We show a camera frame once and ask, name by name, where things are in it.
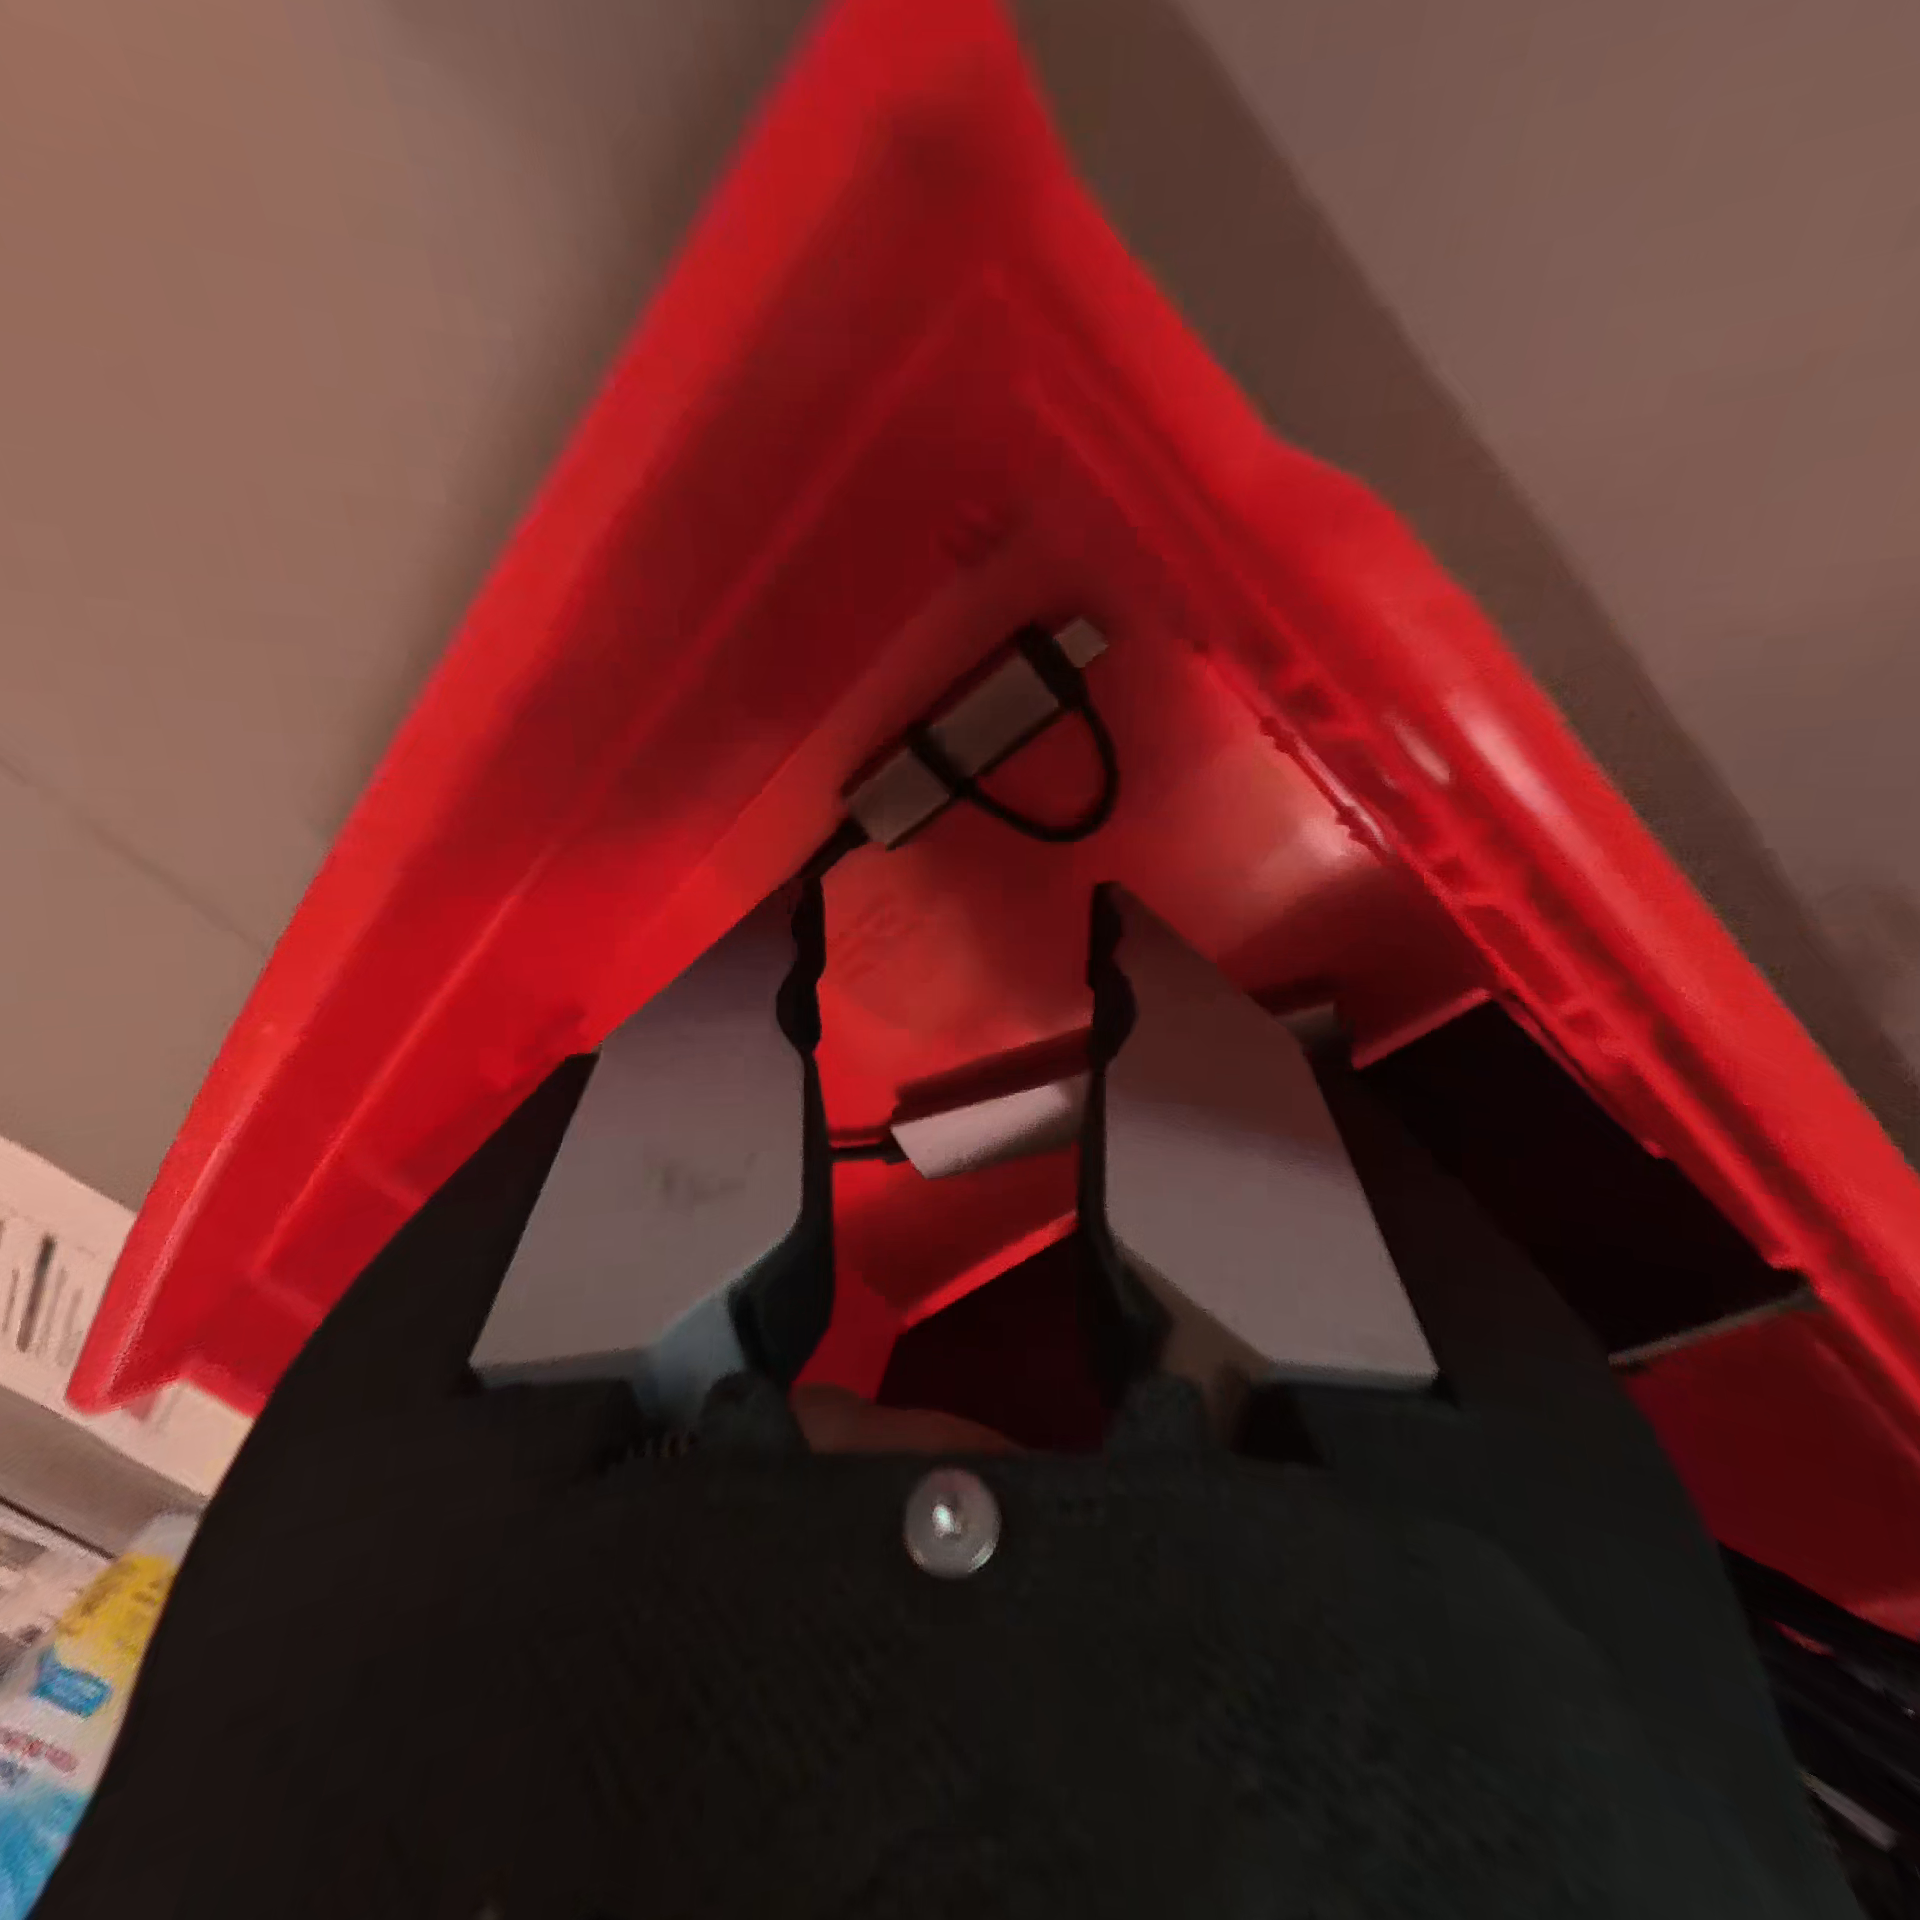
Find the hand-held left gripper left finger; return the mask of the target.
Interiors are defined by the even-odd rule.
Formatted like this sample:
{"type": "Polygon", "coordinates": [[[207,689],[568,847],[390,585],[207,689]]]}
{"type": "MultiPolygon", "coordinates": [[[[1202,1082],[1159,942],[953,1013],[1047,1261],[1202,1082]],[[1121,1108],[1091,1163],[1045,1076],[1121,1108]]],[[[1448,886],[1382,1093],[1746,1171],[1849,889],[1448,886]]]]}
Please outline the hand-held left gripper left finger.
{"type": "Polygon", "coordinates": [[[486,1386],[787,1393],[834,1299],[824,889],[761,901],[595,1050],[488,1319],[486,1386]]]}

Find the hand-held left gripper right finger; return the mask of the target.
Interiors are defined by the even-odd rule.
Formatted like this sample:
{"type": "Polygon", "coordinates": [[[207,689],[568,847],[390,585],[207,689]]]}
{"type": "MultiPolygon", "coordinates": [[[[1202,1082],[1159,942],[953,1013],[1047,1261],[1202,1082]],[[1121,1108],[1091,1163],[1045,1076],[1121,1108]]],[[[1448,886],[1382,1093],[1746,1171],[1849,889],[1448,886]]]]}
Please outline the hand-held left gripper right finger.
{"type": "Polygon", "coordinates": [[[1211,1412],[1439,1367],[1302,1041],[1121,886],[1088,913],[1077,1238],[1094,1379],[1211,1412]]]}

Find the grey usb hub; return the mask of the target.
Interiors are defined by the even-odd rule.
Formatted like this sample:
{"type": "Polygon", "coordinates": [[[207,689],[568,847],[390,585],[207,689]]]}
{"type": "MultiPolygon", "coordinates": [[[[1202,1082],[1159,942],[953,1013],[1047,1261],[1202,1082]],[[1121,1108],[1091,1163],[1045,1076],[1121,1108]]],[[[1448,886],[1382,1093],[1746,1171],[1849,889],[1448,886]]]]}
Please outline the grey usb hub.
{"type": "Polygon", "coordinates": [[[928,1182],[1077,1145],[1089,1090],[1088,1031],[1017,1046],[901,1098],[873,1155],[928,1182]]]}

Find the black hub cable grey plug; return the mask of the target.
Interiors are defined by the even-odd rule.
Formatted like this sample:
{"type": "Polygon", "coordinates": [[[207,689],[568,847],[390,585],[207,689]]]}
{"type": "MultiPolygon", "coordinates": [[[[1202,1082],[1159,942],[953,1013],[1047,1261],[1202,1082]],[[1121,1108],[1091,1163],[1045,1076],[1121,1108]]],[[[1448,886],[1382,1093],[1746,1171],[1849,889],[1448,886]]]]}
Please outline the black hub cable grey plug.
{"type": "MultiPolygon", "coordinates": [[[[1083,614],[1059,629],[1023,625],[843,789],[838,823],[806,858],[801,878],[822,881],[865,847],[901,851],[953,809],[990,819],[1037,847],[1079,847],[1104,831],[1119,798],[1119,756],[1088,669],[1107,646],[1107,636],[1083,614]],[[1063,719],[1086,732],[1096,783],[1091,802],[1069,821],[1047,823],[997,798],[990,777],[1063,719]]],[[[834,1163],[885,1165],[873,1155],[881,1127],[832,1135],[834,1163]]]]}

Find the red plastic bin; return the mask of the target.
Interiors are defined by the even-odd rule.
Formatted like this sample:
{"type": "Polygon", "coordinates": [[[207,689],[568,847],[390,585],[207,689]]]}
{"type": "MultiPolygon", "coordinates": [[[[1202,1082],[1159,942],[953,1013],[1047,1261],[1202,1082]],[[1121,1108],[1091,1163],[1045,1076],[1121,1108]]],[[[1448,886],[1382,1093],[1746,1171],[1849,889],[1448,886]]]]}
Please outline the red plastic bin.
{"type": "MultiPolygon", "coordinates": [[[[1600,1115],[1744,1259],[1582,1261],[1701,1517],[1914,1634],[1914,1171],[1496,625],[1283,443],[1107,226],[1002,5],[834,5],[305,889],[65,1387],[254,1414],[504,1113],[783,889],[1023,625],[1091,619],[1119,798],[824,878],[834,1135],[1088,1031],[1088,907],[1330,1007],[1515,1189],[1600,1115]]],[[[1066,1234],[1069,1151],[843,1165],[815,1379],[1066,1234]]]]}

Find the white printed paper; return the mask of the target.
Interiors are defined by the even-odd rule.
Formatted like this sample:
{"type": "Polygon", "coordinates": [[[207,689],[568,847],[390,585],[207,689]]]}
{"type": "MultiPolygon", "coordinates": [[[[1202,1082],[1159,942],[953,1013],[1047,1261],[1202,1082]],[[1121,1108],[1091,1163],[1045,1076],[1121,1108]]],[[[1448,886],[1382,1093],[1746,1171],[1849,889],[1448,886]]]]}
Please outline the white printed paper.
{"type": "Polygon", "coordinates": [[[1,1387],[67,1412],[65,1387],[133,1212],[1,1140],[1,1387]]]}

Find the blue yellow wipes packet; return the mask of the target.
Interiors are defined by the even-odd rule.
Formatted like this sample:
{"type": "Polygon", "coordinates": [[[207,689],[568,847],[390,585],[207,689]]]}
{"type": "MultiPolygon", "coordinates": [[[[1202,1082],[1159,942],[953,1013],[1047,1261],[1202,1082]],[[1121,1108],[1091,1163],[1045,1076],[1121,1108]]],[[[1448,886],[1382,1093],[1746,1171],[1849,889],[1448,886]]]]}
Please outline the blue yellow wipes packet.
{"type": "Polygon", "coordinates": [[[55,1615],[1,1683],[1,1916],[55,1875],[121,1733],[136,1673],[201,1517],[169,1513],[55,1615]]]}

